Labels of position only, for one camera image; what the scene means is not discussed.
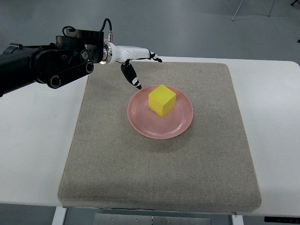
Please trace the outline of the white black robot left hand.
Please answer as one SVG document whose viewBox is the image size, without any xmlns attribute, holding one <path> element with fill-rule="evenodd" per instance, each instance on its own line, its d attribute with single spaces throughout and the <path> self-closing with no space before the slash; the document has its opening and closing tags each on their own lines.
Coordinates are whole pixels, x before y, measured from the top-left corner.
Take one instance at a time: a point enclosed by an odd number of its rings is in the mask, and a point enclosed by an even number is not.
<svg viewBox="0 0 300 225">
<path fill-rule="evenodd" d="M 146 48 L 135 47 L 135 46 L 121 46 L 121 45 L 114 45 L 111 42 L 108 42 L 112 49 L 112 62 L 118 62 L 121 64 L 120 68 L 121 71 L 126 78 L 126 80 L 136 87 L 137 89 L 141 90 L 142 86 L 139 82 L 137 74 L 130 63 L 131 60 L 154 60 L 158 62 L 162 62 L 161 58 L 158 57 L 154 52 Z"/>
</svg>

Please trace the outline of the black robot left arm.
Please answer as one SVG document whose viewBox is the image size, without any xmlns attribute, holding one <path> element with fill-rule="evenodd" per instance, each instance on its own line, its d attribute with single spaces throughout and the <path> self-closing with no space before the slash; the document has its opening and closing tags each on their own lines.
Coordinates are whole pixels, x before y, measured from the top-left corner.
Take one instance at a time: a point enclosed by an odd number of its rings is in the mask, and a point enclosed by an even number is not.
<svg viewBox="0 0 300 225">
<path fill-rule="evenodd" d="M 94 70 L 105 60 L 104 27 L 99 31 L 65 26 L 49 45 L 10 43 L 0 55 L 0 94 L 3 96 L 32 83 L 60 88 Z"/>
</svg>

